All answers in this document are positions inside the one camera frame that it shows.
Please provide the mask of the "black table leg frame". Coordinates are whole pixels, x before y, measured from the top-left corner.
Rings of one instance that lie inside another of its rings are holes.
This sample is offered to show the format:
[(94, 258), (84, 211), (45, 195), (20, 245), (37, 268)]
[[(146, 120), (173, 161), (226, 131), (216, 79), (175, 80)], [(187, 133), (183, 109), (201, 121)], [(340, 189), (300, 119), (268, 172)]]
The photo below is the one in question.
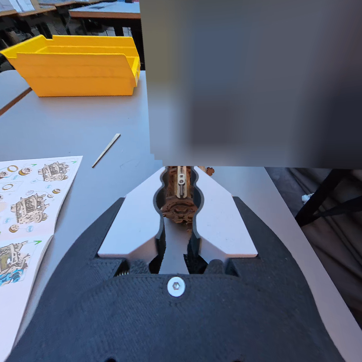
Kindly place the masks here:
[(362, 197), (356, 197), (343, 202), (327, 211), (319, 212), (319, 207), (327, 199), (330, 193), (337, 187), (343, 178), (351, 174), (351, 169), (332, 169), (321, 183), (319, 188), (311, 195), (295, 217), (300, 227), (310, 224), (319, 217), (335, 216), (360, 212), (362, 210)]

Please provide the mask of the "wooden model assembly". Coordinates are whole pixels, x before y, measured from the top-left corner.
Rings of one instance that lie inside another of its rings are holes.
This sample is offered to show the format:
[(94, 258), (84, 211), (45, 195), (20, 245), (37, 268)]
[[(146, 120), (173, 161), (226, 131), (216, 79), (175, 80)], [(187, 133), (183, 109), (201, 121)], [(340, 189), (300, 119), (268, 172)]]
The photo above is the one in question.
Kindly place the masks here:
[(163, 216), (177, 224), (185, 224), (191, 232), (197, 206), (193, 202), (190, 166), (170, 166)]

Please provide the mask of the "grey table with wooden edge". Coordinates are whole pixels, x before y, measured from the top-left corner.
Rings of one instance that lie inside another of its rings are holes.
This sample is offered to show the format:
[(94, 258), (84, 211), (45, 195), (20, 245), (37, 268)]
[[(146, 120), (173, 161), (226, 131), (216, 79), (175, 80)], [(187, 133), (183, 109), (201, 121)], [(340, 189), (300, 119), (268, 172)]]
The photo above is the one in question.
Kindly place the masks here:
[(123, 28), (130, 28), (132, 36), (142, 34), (140, 5), (133, 2), (100, 2), (69, 10), (72, 18), (90, 19), (113, 27), (116, 36), (123, 36)]

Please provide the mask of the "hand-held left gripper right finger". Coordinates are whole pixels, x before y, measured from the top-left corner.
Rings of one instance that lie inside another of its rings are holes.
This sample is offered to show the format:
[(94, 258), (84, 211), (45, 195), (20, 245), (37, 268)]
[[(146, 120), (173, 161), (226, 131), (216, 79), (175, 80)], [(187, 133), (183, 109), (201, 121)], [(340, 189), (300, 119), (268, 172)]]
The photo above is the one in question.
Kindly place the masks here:
[(231, 258), (254, 258), (258, 251), (234, 197), (200, 167), (191, 168), (192, 234), (184, 255), (189, 274), (203, 274), (212, 260), (226, 264)]

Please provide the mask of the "yellow plastic bin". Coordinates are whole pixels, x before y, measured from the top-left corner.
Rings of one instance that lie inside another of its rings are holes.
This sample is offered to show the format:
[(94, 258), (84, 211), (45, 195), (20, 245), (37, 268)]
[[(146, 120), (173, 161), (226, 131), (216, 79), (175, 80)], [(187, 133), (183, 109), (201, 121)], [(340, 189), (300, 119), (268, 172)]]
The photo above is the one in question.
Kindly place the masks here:
[(140, 77), (132, 37), (39, 35), (1, 54), (38, 97), (131, 96)]

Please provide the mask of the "illustrated instruction booklet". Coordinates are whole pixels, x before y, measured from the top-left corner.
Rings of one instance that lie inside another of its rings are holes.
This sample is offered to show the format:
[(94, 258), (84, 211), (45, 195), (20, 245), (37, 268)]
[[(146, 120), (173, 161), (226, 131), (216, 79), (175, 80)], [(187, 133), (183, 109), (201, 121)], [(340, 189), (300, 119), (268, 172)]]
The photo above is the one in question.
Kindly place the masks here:
[(82, 156), (1, 161), (0, 356), (10, 354)]

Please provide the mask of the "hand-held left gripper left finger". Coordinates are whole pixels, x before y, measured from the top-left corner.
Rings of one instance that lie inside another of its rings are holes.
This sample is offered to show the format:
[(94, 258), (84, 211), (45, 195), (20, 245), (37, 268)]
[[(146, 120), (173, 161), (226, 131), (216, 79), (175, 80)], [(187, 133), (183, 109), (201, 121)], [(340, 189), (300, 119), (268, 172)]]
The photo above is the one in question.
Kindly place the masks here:
[(98, 256), (143, 260), (158, 274), (166, 249), (164, 216), (167, 167), (129, 192), (100, 247)]

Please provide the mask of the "thin wooden stick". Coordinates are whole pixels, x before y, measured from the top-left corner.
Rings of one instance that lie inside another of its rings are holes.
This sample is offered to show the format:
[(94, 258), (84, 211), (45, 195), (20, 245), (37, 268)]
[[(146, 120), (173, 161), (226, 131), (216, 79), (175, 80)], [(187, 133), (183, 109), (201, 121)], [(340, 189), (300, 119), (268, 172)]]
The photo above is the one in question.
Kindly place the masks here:
[(92, 168), (94, 168), (98, 162), (102, 159), (102, 157), (109, 151), (109, 149), (112, 147), (112, 145), (118, 140), (120, 137), (120, 133), (116, 133), (114, 137), (111, 139), (111, 141), (108, 143), (108, 145), (105, 147), (105, 149), (101, 152), (101, 154), (97, 157), (96, 161), (93, 163)]

